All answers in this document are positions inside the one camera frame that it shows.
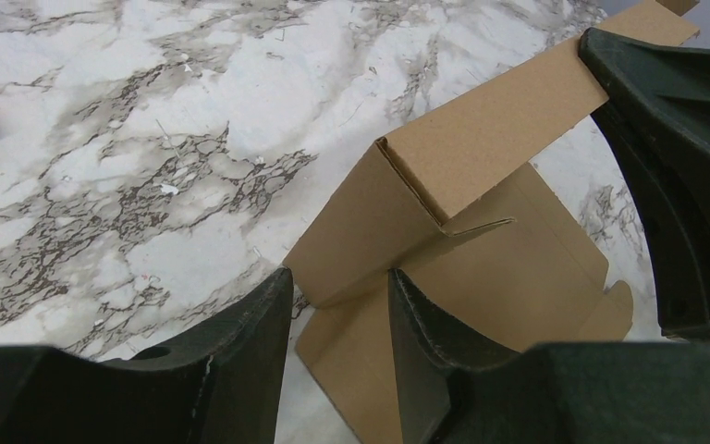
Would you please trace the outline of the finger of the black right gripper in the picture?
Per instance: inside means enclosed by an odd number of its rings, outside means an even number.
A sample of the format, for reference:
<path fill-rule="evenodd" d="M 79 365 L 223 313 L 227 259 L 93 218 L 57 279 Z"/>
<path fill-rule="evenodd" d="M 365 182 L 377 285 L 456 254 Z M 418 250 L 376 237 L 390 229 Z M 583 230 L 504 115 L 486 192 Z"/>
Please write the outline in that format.
<path fill-rule="evenodd" d="M 578 55 L 607 94 L 592 117 L 643 225 L 662 334 L 710 340 L 710 49 L 591 28 Z"/>

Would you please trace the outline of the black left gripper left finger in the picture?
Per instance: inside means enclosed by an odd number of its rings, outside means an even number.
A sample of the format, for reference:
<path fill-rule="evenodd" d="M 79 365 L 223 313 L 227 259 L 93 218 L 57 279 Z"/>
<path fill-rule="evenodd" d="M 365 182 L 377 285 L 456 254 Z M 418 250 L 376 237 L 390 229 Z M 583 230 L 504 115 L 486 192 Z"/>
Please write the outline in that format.
<path fill-rule="evenodd" d="M 279 268 L 128 360 L 0 346 L 0 443 L 271 443 L 293 305 Z"/>

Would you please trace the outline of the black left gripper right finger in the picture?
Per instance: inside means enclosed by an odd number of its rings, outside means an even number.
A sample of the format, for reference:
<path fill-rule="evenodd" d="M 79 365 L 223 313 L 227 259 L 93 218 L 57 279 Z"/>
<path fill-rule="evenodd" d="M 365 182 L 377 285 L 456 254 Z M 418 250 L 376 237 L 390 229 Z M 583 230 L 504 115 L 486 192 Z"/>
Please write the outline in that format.
<path fill-rule="evenodd" d="M 710 342 L 513 351 L 388 273 L 407 443 L 710 443 Z"/>

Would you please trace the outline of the brown cardboard box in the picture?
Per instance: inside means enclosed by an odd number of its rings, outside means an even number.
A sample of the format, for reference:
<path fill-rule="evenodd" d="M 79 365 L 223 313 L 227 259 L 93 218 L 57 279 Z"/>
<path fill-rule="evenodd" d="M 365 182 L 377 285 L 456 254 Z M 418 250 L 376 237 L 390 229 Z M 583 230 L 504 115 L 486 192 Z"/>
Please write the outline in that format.
<path fill-rule="evenodd" d="M 363 443 L 399 443 L 387 272 L 516 351 L 624 339 L 629 286 L 532 166 L 606 94 L 571 37 L 377 139 L 285 259 L 296 350 Z"/>

